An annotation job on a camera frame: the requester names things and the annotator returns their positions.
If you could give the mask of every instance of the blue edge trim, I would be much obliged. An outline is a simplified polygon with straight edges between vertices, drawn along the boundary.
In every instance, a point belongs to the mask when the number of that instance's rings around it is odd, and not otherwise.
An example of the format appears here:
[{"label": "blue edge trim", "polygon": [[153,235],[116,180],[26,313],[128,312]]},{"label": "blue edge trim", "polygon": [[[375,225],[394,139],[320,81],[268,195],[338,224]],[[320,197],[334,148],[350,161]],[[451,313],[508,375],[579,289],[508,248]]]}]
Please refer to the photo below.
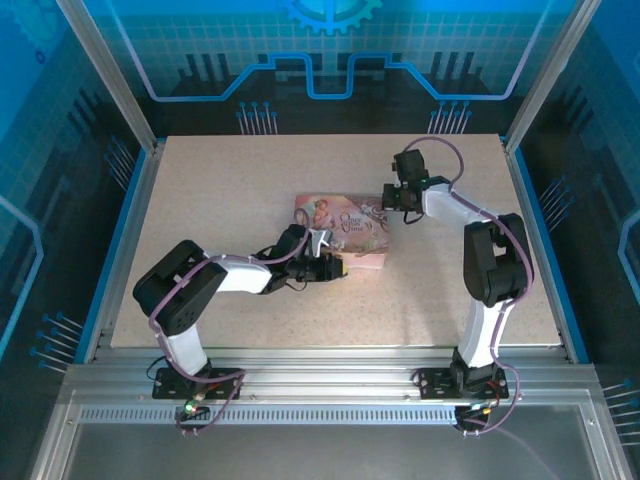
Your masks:
[{"label": "blue edge trim", "polygon": [[[89,308],[89,314],[87,315],[87,321],[82,331],[82,337],[80,338],[80,343],[76,351],[74,363],[82,363],[82,359],[84,358],[85,354],[87,353],[87,349],[89,348],[89,342],[91,341],[92,332],[96,326],[96,322],[98,319],[98,311],[100,309],[102,297],[104,296],[104,292],[107,287],[107,280],[109,279],[111,269],[113,268],[116,251],[118,250],[118,246],[120,245],[120,239],[124,230],[124,225],[127,221],[127,217],[129,216],[129,210],[131,209],[133,196],[138,186],[138,181],[140,180],[140,174],[144,164],[145,156],[145,151],[141,150],[140,155],[138,156],[138,161],[136,162],[136,168],[131,178],[129,189],[127,190],[127,194],[125,195],[124,202],[122,204],[122,210],[120,211],[120,216],[118,217],[118,223],[116,224],[116,228],[113,232],[113,237],[111,239],[111,244],[109,245],[107,257],[105,259],[104,266],[102,267],[102,273],[100,274],[100,279],[98,280],[98,285],[96,287],[96,293],[93,296],[93,301],[91,302],[91,307]],[[531,182],[531,177],[529,176],[529,171],[527,170],[524,156],[522,155],[520,148],[516,150],[515,157],[516,161],[518,162],[518,168],[520,169],[520,172],[522,174],[522,181],[527,191],[527,196],[529,197],[531,209],[533,210],[533,216],[536,222],[536,226],[540,231],[544,253],[547,256],[549,265],[551,267],[551,275],[553,276],[556,288],[558,289],[558,297],[560,298],[560,304],[564,312],[567,327],[569,329],[569,335],[571,337],[568,340],[573,344],[578,362],[589,363],[589,356],[587,355],[587,350],[584,346],[584,341],[582,340],[582,334],[580,333],[580,328],[578,327],[578,322],[576,320],[573,307],[571,306],[571,302],[569,301],[567,287],[562,278],[562,274],[560,273],[558,259],[556,258],[556,254],[553,251],[553,246],[551,245],[551,237],[549,236],[549,232],[547,231],[547,227],[545,226],[542,211],[540,210],[540,205],[537,201],[535,201],[537,197],[533,189],[533,183]]]},{"label": "blue edge trim", "polygon": [[131,210],[133,196],[135,195],[136,189],[138,188],[138,182],[140,180],[140,174],[142,172],[142,167],[144,166],[146,155],[147,153],[144,150],[140,149],[140,154],[138,155],[138,160],[136,161],[136,168],[133,171],[131,181],[129,182],[129,188],[127,189],[127,193],[124,196],[124,201],[122,202],[122,208],[120,210],[120,215],[118,216],[118,222],[116,223],[116,228],[113,231],[113,236],[111,237],[111,243],[109,244],[107,257],[105,258],[104,265],[102,266],[102,272],[100,273],[98,285],[96,286],[96,292],[94,293],[93,300],[91,301],[91,307],[89,307],[87,321],[85,322],[84,328],[82,329],[82,336],[80,337],[80,342],[78,343],[78,349],[76,350],[76,355],[73,359],[73,363],[83,363],[84,356],[89,349],[91,336],[94,328],[96,328],[96,322],[98,321],[98,311],[100,310],[102,297],[104,297],[104,292],[107,288],[107,280],[109,280],[109,275],[111,275],[116,252],[118,250],[118,246],[120,246],[120,240],[122,237],[122,232],[124,230],[124,225],[127,222],[127,217],[129,216],[129,211]]},{"label": "blue edge trim", "polygon": [[553,280],[558,290],[560,305],[567,321],[567,328],[569,329],[569,336],[571,338],[565,340],[570,341],[573,344],[573,348],[576,352],[576,359],[579,363],[589,363],[589,355],[587,355],[587,349],[584,346],[582,334],[578,327],[578,321],[576,320],[576,315],[573,311],[573,307],[571,306],[571,302],[569,301],[569,294],[567,293],[567,287],[564,283],[564,279],[562,278],[562,273],[560,272],[556,253],[553,251],[553,246],[551,245],[551,237],[549,236],[549,231],[544,223],[542,210],[540,209],[535,190],[533,189],[533,182],[531,181],[529,170],[527,170],[524,156],[522,155],[522,151],[519,147],[516,149],[515,157],[518,162],[518,168],[522,174],[522,182],[524,183],[524,188],[527,191],[531,209],[533,210],[536,226],[540,232],[540,237],[542,238],[542,247],[544,248],[544,253],[547,256],[547,260],[551,267],[551,275],[553,276]]}]

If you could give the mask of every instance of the book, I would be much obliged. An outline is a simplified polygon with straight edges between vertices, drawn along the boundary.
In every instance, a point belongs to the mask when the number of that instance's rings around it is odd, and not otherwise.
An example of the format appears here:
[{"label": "book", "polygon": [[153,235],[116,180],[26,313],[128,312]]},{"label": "book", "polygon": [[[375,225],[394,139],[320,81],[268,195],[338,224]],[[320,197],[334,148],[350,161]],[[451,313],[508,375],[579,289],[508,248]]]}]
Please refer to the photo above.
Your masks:
[{"label": "book", "polygon": [[[309,215],[311,228],[329,229],[328,251],[347,268],[380,269],[389,250],[387,214],[382,199],[369,195],[299,195],[296,209]],[[304,223],[299,215],[297,221]]]}]

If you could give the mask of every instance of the gear logo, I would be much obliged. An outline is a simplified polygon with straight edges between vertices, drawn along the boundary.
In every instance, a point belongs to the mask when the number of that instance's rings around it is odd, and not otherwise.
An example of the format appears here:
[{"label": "gear logo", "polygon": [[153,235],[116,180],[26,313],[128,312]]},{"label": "gear logo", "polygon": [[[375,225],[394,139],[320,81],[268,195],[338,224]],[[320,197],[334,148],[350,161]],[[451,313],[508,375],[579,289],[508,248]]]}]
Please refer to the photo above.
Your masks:
[{"label": "gear logo", "polygon": [[336,30],[347,33],[349,27],[360,28],[363,19],[373,18],[374,8],[382,7],[382,0],[280,0],[279,3],[302,28],[311,27],[313,33],[324,30],[327,35]]},{"label": "gear logo", "polygon": [[13,16],[20,31],[36,48],[44,48],[58,31],[54,0],[0,0],[0,17]]}]

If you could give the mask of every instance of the glass panel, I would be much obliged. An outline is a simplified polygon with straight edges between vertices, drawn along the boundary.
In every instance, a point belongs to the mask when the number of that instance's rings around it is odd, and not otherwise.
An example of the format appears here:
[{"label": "glass panel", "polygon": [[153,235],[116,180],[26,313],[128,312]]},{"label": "glass panel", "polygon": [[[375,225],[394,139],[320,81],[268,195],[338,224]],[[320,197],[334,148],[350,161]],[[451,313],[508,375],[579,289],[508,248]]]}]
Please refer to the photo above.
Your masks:
[{"label": "glass panel", "polygon": [[55,2],[1,8],[0,476],[26,478],[139,146]]},{"label": "glass panel", "polygon": [[465,439],[445,426],[224,426],[224,435],[214,428],[180,441],[168,425],[83,425],[67,478],[96,471],[105,478],[184,478],[187,469],[195,478],[216,471],[268,480],[537,480],[552,478],[549,470],[555,478],[599,478],[578,407],[518,407],[504,428],[521,442],[501,432]]},{"label": "glass panel", "polygon": [[573,0],[91,0],[157,135],[506,132]]},{"label": "glass panel", "polygon": [[640,5],[603,0],[522,151],[591,358],[640,362]]}]

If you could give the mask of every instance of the illustrated cover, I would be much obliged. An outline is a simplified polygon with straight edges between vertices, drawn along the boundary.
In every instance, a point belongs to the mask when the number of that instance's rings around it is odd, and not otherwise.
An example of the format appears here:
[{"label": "illustrated cover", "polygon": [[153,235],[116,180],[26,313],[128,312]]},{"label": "illustrated cover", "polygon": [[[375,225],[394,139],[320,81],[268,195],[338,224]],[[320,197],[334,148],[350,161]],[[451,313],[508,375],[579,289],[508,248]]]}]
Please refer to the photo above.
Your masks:
[{"label": "illustrated cover", "polygon": [[311,228],[333,232],[331,251],[348,268],[382,268],[389,249],[382,199],[364,195],[299,195],[296,208],[309,214]]}]

